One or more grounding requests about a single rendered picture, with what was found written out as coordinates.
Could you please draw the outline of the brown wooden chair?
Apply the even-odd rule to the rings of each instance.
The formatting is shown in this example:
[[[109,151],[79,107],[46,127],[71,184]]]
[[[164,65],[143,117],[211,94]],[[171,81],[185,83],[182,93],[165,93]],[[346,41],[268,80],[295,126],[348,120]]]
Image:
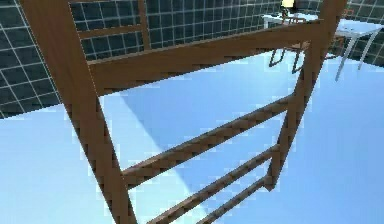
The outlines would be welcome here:
[[[278,114],[284,114],[284,123],[274,146],[148,224],[171,224],[262,163],[269,165],[264,177],[197,224],[212,224],[260,188],[273,190],[347,4],[347,0],[324,0],[318,19],[311,22],[162,49],[146,47],[132,55],[88,61],[81,47],[83,39],[123,34],[129,30],[126,26],[90,31],[76,29],[71,4],[100,0],[19,1],[116,224],[138,224],[128,196],[130,189]],[[100,106],[101,96],[301,42],[307,42],[309,48],[292,94],[128,169],[120,168]]]

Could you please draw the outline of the brown chair with dark legs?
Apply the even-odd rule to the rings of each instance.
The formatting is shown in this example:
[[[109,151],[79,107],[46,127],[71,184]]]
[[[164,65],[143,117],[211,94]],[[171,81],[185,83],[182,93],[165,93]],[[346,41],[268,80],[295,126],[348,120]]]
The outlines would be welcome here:
[[[282,18],[282,22],[281,22],[282,25],[285,25],[285,24],[290,25],[290,24],[298,24],[300,22],[306,22],[306,19],[304,17],[290,16],[288,8],[283,9],[282,13],[280,14],[280,17]],[[327,56],[327,59],[334,59],[337,56],[340,56],[344,42],[345,42],[345,37],[342,37],[341,35],[334,35],[333,40],[332,40],[332,44],[338,43],[339,44],[339,51],[334,56]],[[269,66],[273,67],[273,66],[277,65],[278,63],[280,63],[284,58],[285,52],[291,51],[291,52],[296,53],[293,67],[292,67],[292,73],[296,73],[296,72],[300,71],[302,69],[302,66],[300,66],[300,67],[297,66],[299,56],[301,53],[305,52],[308,49],[309,45],[310,45],[310,42],[305,41],[305,42],[300,42],[298,44],[294,44],[290,47],[284,47],[282,49],[280,59],[277,61],[274,60],[274,57],[275,57],[276,52],[277,52],[277,50],[274,49],[272,52],[270,62],[269,62]]]

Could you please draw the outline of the yellow table lamp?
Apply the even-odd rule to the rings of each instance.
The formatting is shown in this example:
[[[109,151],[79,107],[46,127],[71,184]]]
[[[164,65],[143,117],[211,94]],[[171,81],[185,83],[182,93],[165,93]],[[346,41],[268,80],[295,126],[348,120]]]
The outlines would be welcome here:
[[[297,12],[295,0],[282,0],[280,8],[283,17],[287,17],[290,13]]]

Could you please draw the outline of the white table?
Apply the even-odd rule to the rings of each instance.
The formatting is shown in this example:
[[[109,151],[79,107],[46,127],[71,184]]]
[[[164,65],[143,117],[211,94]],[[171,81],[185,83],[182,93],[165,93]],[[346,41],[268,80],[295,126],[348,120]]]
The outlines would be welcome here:
[[[298,18],[303,18],[306,21],[312,21],[312,20],[318,19],[317,15],[311,15],[311,14],[295,13],[295,14],[288,14],[288,15],[298,17]],[[275,15],[266,14],[266,15],[263,15],[262,18],[264,20],[264,29],[269,27],[269,23],[281,24],[283,21],[281,13],[278,13]],[[368,53],[368,50],[371,44],[373,43],[375,37],[379,34],[381,29],[383,28],[384,28],[384,25],[381,25],[381,24],[361,22],[361,21],[355,21],[355,20],[349,20],[349,19],[340,20],[335,34],[342,37],[350,38],[350,40],[348,42],[348,46],[345,50],[345,53],[342,56],[341,63],[338,67],[338,71],[335,76],[335,81],[339,80],[345,61],[347,57],[351,54],[352,47],[355,45],[358,39],[365,36],[370,36],[359,60],[358,70],[361,69],[363,61]]]

